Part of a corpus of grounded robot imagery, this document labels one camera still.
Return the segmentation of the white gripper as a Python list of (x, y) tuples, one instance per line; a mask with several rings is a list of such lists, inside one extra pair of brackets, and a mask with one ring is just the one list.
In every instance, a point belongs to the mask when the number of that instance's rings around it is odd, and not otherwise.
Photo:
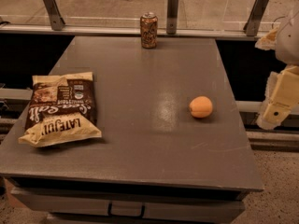
[(276, 49), (278, 60), (287, 65), (280, 73), (271, 72), (256, 120), (264, 130), (273, 130), (299, 105), (299, 2), (281, 22), (280, 26), (261, 37), (255, 47)]

